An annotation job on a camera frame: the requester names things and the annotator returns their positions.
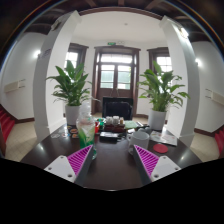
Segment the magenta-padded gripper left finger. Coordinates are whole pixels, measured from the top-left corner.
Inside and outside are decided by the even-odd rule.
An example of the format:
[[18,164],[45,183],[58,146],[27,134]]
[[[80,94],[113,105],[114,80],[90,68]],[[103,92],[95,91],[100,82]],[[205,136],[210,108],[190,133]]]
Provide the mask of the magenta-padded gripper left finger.
[[90,145],[69,156],[60,155],[45,168],[45,171],[82,186],[93,155],[94,149]]

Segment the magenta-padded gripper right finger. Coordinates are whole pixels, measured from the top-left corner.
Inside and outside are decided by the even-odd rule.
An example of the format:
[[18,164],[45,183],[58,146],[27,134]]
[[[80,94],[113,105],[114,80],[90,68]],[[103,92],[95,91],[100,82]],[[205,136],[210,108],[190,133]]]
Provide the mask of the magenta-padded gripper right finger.
[[180,167],[169,157],[157,156],[137,145],[134,146],[133,157],[143,185],[157,181],[180,170]]

